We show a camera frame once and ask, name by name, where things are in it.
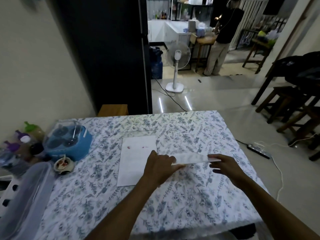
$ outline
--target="hand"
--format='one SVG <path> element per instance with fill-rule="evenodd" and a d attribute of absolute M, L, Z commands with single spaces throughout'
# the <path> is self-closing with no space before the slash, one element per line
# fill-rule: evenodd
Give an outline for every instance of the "hand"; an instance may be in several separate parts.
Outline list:
<path fill-rule="evenodd" d="M 242 182 L 248 177 L 233 157 L 222 154 L 209 154 L 208 157 L 221 160 L 210 163 L 209 167 L 215 168 L 212 170 L 214 173 L 226 175 L 237 188 L 240 188 Z"/>
<path fill-rule="evenodd" d="M 154 150 L 150 153 L 144 168 L 143 176 L 155 188 L 163 184 L 174 172 L 185 167 L 183 164 L 172 165 L 176 158 L 158 155 Z"/>

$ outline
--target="black t-shirt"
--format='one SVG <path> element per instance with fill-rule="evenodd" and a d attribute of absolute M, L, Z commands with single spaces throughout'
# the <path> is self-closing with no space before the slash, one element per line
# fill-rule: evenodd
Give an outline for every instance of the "black t-shirt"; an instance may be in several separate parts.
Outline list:
<path fill-rule="evenodd" d="M 221 44 L 228 44 L 231 42 L 233 36 L 235 35 L 238 25 L 242 20 L 243 14 L 245 12 L 239 8 L 227 8 L 219 20 L 222 28 L 216 39 L 217 42 Z"/>

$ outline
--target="beige pants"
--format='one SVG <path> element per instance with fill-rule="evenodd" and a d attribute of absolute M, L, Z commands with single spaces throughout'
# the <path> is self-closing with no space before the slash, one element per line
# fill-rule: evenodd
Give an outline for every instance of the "beige pants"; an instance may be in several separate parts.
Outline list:
<path fill-rule="evenodd" d="M 206 76 L 211 76 L 211 74 L 213 74 L 214 76 L 217 76 L 219 74 L 221 66 L 228 53 L 229 46 L 230 46 L 230 43 L 221 44 L 215 41 L 215 43 L 211 47 L 211 52 L 208 57 L 207 67 L 204 70 L 204 74 Z"/>

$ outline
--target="floral tablecloth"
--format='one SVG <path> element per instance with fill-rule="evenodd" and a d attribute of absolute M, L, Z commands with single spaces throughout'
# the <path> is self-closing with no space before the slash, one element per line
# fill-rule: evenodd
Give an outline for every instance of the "floral tablecloth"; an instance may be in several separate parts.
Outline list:
<path fill-rule="evenodd" d="M 124 132 L 155 131 L 159 154 L 221 153 L 235 158 L 265 190 L 217 111 L 78 119 L 94 135 L 91 152 L 74 171 L 57 178 L 35 239 L 78 240 L 133 186 L 117 187 Z M 176 172 L 146 202 L 131 238 L 193 239 L 259 222 L 246 195 L 208 163 Z"/>

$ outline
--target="green bottle cap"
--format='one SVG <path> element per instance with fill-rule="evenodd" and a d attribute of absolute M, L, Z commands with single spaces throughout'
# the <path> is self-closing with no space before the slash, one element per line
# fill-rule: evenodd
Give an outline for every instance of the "green bottle cap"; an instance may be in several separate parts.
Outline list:
<path fill-rule="evenodd" d="M 26 124 L 26 127 L 24 128 L 26 132 L 31 132 L 38 128 L 36 124 L 29 124 L 28 121 L 25 121 L 24 123 Z"/>

